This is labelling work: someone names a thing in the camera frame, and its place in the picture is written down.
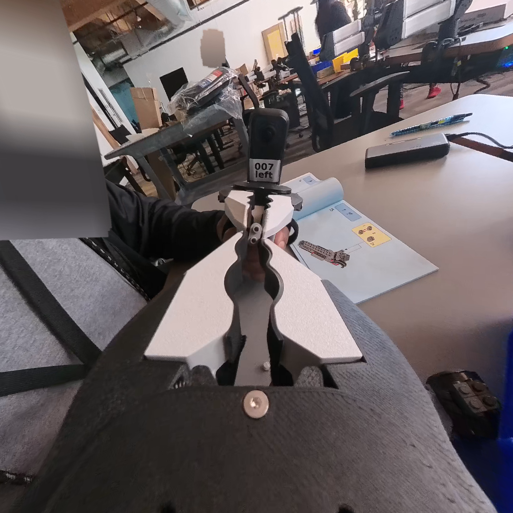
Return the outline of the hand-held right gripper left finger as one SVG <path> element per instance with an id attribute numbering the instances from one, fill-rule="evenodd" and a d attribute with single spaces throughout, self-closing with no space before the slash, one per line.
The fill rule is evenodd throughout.
<path id="1" fill-rule="evenodd" d="M 242 280 L 247 243 L 247 232 L 237 232 L 185 272 L 145 358 L 190 368 L 238 367 L 245 338 L 234 292 Z"/>

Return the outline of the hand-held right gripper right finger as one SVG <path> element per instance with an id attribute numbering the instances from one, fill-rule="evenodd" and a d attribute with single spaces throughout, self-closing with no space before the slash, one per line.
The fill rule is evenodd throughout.
<path id="1" fill-rule="evenodd" d="M 261 241 L 272 298 L 272 361 L 283 367 L 355 363 L 359 349 L 322 280 L 270 240 Z"/>

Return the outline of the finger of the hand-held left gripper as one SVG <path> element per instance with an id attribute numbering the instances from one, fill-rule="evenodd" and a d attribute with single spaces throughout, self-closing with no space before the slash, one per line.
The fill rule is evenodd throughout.
<path id="1" fill-rule="evenodd" d="M 292 220 L 294 207 L 291 196 L 267 196 L 262 214 L 262 238 L 269 239 Z"/>
<path id="2" fill-rule="evenodd" d="M 252 191 L 230 191 L 224 198 L 224 209 L 238 232 L 249 232 L 252 218 Z"/>

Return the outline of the blue plastic bin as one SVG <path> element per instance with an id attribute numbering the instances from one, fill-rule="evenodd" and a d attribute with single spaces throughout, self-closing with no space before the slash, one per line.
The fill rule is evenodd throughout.
<path id="1" fill-rule="evenodd" d="M 453 445 L 496 510 L 512 512 L 512 333 L 508 337 L 498 438 L 457 439 Z"/>

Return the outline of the wooden edged office desk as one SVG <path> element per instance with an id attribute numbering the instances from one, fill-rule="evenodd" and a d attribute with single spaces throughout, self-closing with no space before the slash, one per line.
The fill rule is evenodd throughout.
<path id="1" fill-rule="evenodd" d="M 349 83 L 356 87 L 394 73 L 407 72 L 405 84 L 451 84 L 474 80 L 492 71 L 512 69 L 512 17 L 495 26 L 474 31 L 442 50 L 429 43 L 402 45 L 385 52 L 384 58 L 371 60 L 362 69 L 342 70 L 318 79 L 320 87 L 339 90 Z"/>

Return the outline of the person's left hand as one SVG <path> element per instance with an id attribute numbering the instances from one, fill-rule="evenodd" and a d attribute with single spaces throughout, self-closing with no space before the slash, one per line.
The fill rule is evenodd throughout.
<path id="1" fill-rule="evenodd" d="M 237 230 L 226 214 L 222 214 L 217 226 L 216 233 L 222 243 L 232 238 Z M 290 227 L 285 226 L 274 235 L 274 243 L 281 249 L 285 249 L 290 236 Z M 243 275 L 253 281 L 262 282 L 265 279 L 265 269 L 260 262 L 259 247 L 248 243 L 245 258 L 242 263 Z"/>

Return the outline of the black office chair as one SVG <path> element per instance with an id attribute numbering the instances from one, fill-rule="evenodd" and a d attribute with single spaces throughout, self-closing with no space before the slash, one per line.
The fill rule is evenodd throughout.
<path id="1" fill-rule="evenodd" d="M 322 152 L 402 120 L 400 89 L 409 72 L 384 74 L 379 67 L 350 72 L 321 86 L 299 35 L 286 42 L 288 60 L 305 94 L 312 146 Z"/>

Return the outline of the plastic wrapped dark pack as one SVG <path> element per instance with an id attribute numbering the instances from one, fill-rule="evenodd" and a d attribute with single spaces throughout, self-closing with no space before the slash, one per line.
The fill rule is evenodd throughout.
<path id="1" fill-rule="evenodd" d="M 170 99 L 166 110 L 180 121 L 210 107 L 240 119 L 242 105 L 234 83 L 236 78 L 233 69 L 218 67 L 202 80 L 181 86 Z"/>

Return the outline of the toy instruction booklet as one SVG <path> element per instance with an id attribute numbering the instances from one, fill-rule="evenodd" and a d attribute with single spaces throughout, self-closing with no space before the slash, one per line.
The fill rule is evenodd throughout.
<path id="1" fill-rule="evenodd" d="M 328 280 L 355 304 L 438 271 L 345 201 L 336 178 L 311 173 L 285 183 L 303 199 L 293 215 L 298 237 L 290 247 L 301 264 Z"/>

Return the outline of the yellow framed board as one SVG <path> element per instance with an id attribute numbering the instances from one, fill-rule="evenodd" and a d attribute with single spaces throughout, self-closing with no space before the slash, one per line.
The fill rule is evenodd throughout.
<path id="1" fill-rule="evenodd" d="M 286 36 L 283 22 L 279 22 L 262 31 L 262 38 L 269 63 L 278 58 L 286 58 L 288 53 L 285 46 Z"/>

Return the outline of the grey metal table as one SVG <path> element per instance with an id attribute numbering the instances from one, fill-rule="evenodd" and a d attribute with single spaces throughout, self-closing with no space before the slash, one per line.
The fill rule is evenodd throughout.
<path id="1" fill-rule="evenodd" d="M 139 164 L 140 169 L 144 170 L 155 185 L 159 197 L 170 200 L 172 198 L 170 189 L 164 185 L 150 163 L 145 160 L 146 155 L 155 151 L 159 152 L 169 168 L 173 179 L 180 187 L 173 201 L 178 205 L 191 206 L 202 197 L 246 179 L 248 168 L 248 133 L 243 120 L 239 118 L 234 119 L 234 125 L 242 145 L 242 152 L 245 156 L 243 162 L 231 165 L 220 171 L 215 171 L 208 177 L 198 181 L 186 182 L 170 154 L 165 151 L 165 148 L 180 143 L 191 143 L 193 142 L 193 137 L 208 135 L 218 125 L 228 121 L 230 118 L 231 116 L 226 110 L 215 105 L 209 106 L 193 114 L 183 123 L 177 122 L 150 135 L 127 142 L 107 153 L 105 158 L 108 160 L 123 156 L 133 157 Z"/>

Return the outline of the black computer monitor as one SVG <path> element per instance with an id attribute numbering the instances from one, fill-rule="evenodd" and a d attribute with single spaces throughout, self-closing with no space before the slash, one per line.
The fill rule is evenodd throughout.
<path id="1" fill-rule="evenodd" d="M 189 80 L 183 67 L 180 67 L 171 71 L 170 73 L 160 76 L 160 82 L 163 86 L 167 99 L 171 100 L 177 91 L 189 83 Z"/>

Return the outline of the brown cardboard box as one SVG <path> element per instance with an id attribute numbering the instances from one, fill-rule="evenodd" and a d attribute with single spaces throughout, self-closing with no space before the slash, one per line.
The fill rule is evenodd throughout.
<path id="1" fill-rule="evenodd" d="M 160 128 L 162 126 L 161 103 L 157 89 L 131 87 L 130 93 L 141 130 Z"/>

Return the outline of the black power bank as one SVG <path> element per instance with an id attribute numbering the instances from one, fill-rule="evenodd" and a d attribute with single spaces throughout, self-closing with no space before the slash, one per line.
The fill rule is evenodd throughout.
<path id="1" fill-rule="evenodd" d="M 373 146 L 365 153 L 366 170 L 437 160 L 446 157 L 450 142 L 443 133 Z"/>

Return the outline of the blue patterned pen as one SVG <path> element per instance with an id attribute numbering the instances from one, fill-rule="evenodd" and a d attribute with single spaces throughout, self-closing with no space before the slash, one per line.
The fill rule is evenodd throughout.
<path id="1" fill-rule="evenodd" d="M 467 118 L 471 117 L 472 115 L 473 115 L 472 112 L 453 114 L 453 115 L 445 117 L 445 118 L 436 119 L 434 121 L 429 121 L 426 123 L 413 125 L 413 126 L 410 126 L 410 127 L 404 128 L 404 129 L 393 131 L 390 133 L 390 137 L 392 137 L 392 138 L 401 137 L 403 135 L 409 135 L 409 134 L 413 134 L 413 133 L 419 133 L 419 132 L 423 132 L 423 131 L 437 129 L 440 127 L 459 124 L 459 123 L 465 121 Z"/>

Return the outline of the grey toy brick model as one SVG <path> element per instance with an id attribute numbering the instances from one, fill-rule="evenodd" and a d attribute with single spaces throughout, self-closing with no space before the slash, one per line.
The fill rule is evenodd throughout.
<path id="1" fill-rule="evenodd" d="M 442 371 L 431 375 L 426 386 L 461 439 L 495 440 L 499 435 L 502 405 L 474 371 Z"/>

